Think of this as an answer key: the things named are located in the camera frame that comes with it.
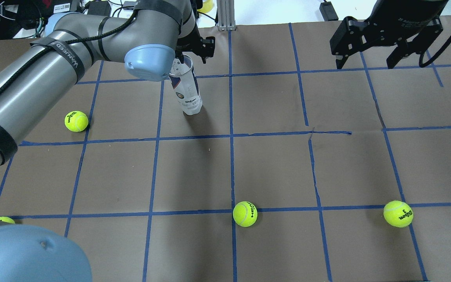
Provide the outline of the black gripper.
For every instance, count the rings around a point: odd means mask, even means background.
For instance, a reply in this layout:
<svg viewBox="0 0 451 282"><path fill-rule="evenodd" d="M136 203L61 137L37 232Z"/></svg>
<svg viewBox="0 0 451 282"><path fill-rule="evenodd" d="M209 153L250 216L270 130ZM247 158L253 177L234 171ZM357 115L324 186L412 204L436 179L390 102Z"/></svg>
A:
<svg viewBox="0 0 451 282"><path fill-rule="evenodd" d="M443 0L378 0L367 19L346 16L330 39L336 68L342 69L348 56L370 47L396 45L386 59L388 69L426 51L443 31L443 9Z"/></svg>
<svg viewBox="0 0 451 282"><path fill-rule="evenodd" d="M183 52L191 52L195 55L202 56L202 63L206 64L208 55L215 54L215 37L203 38L197 27L195 27L188 35L177 40L175 48L175 66L184 63Z"/></svg>

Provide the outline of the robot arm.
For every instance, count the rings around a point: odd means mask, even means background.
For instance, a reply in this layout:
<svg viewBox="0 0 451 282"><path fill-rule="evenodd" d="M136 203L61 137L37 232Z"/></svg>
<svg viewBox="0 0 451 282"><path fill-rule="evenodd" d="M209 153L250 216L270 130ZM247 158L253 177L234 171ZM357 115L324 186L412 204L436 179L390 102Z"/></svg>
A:
<svg viewBox="0 0 451 282"><path fill-rule="evenodd" d="M422 54L440 36L446 0L378 0L364 21L346 16L330 39L337 69L349 56L371 47L390 47L389 69L411 54Z"/></svg>
<svg viewBox="0 0 451 282"><path fill-rule="evenodd" d="M134 77L168 79L184 52L213 57L189 0L138 0L129 18L52 15L45 37L0 72L0 166L29 132L99 60L123 63ZM91 282L79 245L39 226L0 221L0 282Z"/></svg>

